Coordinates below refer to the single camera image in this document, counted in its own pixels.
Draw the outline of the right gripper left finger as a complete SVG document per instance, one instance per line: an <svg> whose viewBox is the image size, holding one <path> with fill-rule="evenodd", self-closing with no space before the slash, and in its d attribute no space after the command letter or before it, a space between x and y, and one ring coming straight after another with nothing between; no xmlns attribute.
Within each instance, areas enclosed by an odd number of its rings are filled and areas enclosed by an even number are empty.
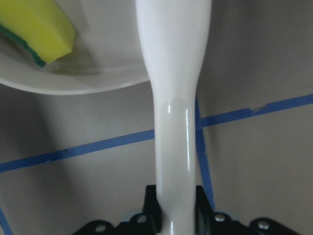
<svg viewBox="0 0 313 235"><path fill-rule="evenodd" d="M133 215L127 222L117 226L118 235L161 235L165 221L157 199L156 185L145 188L142 212Z"/></svg>

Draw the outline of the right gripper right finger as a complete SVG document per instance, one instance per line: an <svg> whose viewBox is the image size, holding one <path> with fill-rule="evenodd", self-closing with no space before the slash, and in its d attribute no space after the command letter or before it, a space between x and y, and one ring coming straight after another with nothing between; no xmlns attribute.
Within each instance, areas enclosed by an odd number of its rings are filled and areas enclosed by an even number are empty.
<svg viewBox="0 0 313 235"><path fill-rule="evenodd" d="M196 186L196 234L244 235L245 227L223 212L214 212L202 186Z"/></svg>

